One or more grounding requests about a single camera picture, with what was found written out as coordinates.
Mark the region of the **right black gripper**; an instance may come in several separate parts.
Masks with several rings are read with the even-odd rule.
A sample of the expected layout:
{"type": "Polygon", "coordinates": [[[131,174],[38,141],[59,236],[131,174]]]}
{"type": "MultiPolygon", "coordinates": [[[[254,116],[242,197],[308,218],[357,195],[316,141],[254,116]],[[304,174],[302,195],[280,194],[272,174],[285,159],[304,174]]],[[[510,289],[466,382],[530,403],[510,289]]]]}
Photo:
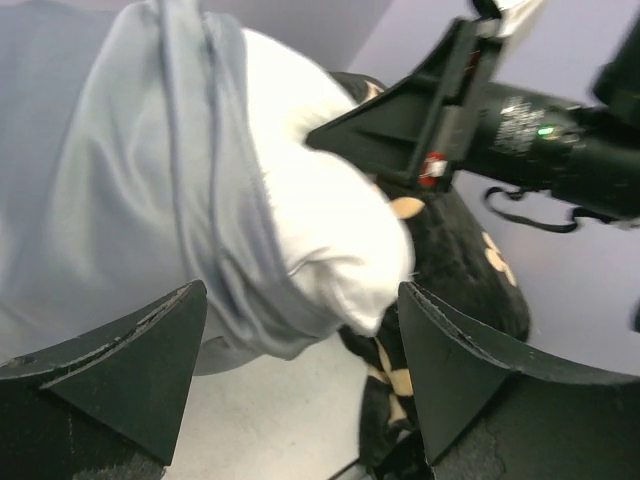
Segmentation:
{"type": "Polygon", "coordinates": [[[456,19],[410,75],[313,130],[307,145],[409,192],[445,192],[469,172],[638,222],[638,127],[606,107],[490,82],[500,26],[456,19]]]}

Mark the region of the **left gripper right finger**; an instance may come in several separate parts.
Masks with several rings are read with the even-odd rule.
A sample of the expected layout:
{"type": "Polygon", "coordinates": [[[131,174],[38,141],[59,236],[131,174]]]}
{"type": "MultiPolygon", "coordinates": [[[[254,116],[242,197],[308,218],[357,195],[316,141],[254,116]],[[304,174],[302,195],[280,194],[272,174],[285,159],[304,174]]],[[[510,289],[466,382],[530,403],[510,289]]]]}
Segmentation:
{"type": "Polygon", "coordinates": [[[398,315],[437,479],[635,479],[639,380],[545,353],[413,283],[398,315]]]}

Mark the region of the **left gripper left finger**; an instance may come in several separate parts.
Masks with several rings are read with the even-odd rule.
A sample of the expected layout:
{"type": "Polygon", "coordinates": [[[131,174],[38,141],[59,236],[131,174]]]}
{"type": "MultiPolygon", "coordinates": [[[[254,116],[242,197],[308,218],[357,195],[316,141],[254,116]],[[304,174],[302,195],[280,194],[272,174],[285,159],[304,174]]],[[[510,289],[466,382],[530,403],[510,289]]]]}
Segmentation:
{"type": "Polygon", "coordinates": [[[160,479],[206,317],[202,282],[1,367],[4,479],[160,479]]]}

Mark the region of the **white pillow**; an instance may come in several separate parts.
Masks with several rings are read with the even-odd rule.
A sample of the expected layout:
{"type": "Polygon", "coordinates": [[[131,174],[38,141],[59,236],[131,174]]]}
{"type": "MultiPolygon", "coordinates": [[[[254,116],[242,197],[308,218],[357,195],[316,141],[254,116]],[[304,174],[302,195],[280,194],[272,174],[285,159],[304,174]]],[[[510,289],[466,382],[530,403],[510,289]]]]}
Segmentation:
{"type": "Polygon", "coordinates": [[[364,174],[305,144],[355,103],[304,55],[251,29],[243,36],[248,120],[285,270],[337,324],[372,336],[413,269],[412,243],[364,174]]]}

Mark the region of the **grey pillowcase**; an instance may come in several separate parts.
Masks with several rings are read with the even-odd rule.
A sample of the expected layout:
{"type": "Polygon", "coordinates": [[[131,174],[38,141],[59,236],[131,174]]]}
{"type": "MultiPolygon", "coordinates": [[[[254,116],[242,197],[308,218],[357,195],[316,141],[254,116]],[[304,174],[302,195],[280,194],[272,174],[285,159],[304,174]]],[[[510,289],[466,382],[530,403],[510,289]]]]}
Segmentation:
{"type": "Polygon", "coordinates": [[[197,370],[341,324],[288,277],[249,132],[246,43],[196,1],[1,10],[1,357],[207,289],[197,370]]]}

